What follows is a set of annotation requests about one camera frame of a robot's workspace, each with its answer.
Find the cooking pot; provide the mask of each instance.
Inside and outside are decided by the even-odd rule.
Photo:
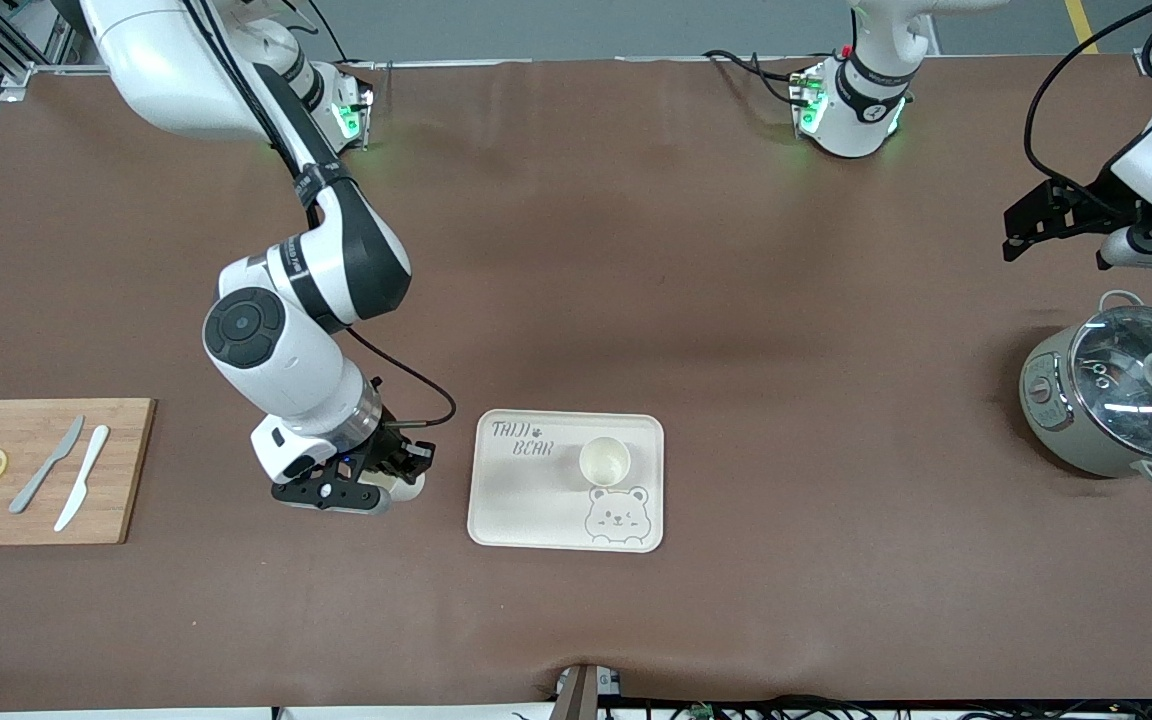
[[[1107,309],[1114,297],[1129,305]],[[1152,306],[1114,290],[1097,310],[1029,354],[1020,403],[1043,445],[1070,465],[1152,480]]]

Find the silver knife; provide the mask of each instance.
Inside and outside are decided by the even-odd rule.
[[[74,480],[74,488],[69,491],[69,500],[65,501],[65,508],[56,518],[55,532],[65,530],[65,525],[74,520],[74,513],[78,511],[83,500],[88,498],[88,475],[92,473],[92,465],[96,464],[96,456],[100,455],[101,447],[105,447],[105,438],[109,437],[109,425],[96,425],[92,430],[92,439],[88,441],[88,455],[83,456],[83,467],[78,469],[78,478]]]
[[[38,492],[38,486],[41,486],[41,480],[47,477],[51,471],[51,467],[56,462],[65,460],[65,456],[69,455],[69,450],[73,450],[74,444],[78,441],[78,433],[83,432],[83,416],[79,415],[74,418],[74,424],[69,425],[69,430],[65,433],[63,438],[60,438],[60,445],[56,446],[55,450],[51,452],[51,457],[38,468],[37,473],[33,473],[33,478],[29,479],[29,483],[20,488],[20,492],[15,498],[12,499],[12,505],[8,506],[8,511],[13,514],[20,514],[29,506],[29,501],[33,500],[33,493]]]

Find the brown table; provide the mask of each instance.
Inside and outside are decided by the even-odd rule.
[[[202,351],[217,272],[301,227],[273,152],[35,78],[0,108],[0,397],[159,410],[124,546],[0,548],[0,710],[522,702],[579,661],[685,698],[1152,697],[1152,486],[1058,465],[1014,397],[1101,291],[1152,302],[1093,238],[1000,258],[1051,63],[929,61],[859,161],[712,65],[372,76],[348,160],[416,279],[362,328],[462,407],[380,518],[271,501],[260,414]],[[1151,108],[1129,59],[1081,60],[1038,150],[1089,179]],[[471,543],[492,407],[657,416],[662,546]]]

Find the bear face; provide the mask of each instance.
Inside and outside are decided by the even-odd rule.
[[[649,520],[649,492],[642,487],[628,491],[591,488],[590,509],[585,517],[585,532],[591,538],[608,541],[643,541],[652,533]]]

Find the cutting board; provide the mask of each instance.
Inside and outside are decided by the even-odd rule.
[[[26,510],[10,514],[12,499],[78,415],[86,419],[73,450],[51,469]],[[123,541],[153,418],[154,401],[147,397],[0,400],[0,450],[8,455],[8,469],[0,477],[0,544]],[[52,528],[78,477],[96,425],[109,425],[109,439],[88,476],[88,500],[69,525],[55,532]]]

